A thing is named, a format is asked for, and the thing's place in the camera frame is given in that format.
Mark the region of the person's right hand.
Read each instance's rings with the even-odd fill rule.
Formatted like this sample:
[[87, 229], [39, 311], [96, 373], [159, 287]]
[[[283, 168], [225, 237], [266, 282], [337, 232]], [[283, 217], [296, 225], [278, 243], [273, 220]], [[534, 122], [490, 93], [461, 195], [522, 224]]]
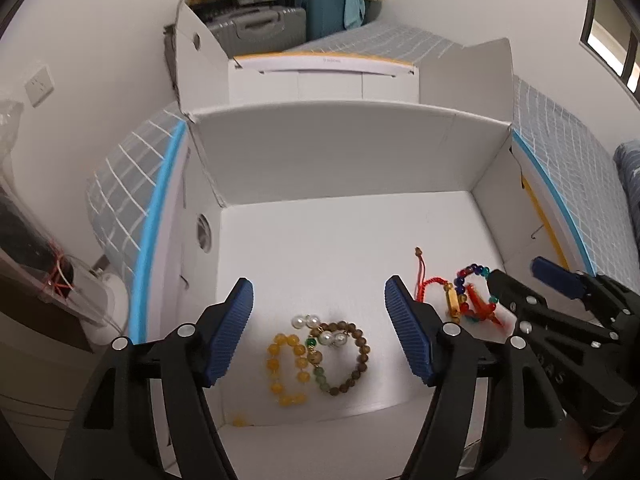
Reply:
[[628, 418], [604, 434], [589, 432], [568, 413], [565, 425], [570, 446], [582, 467], [583, 479], [639, 478], [639, 422]]

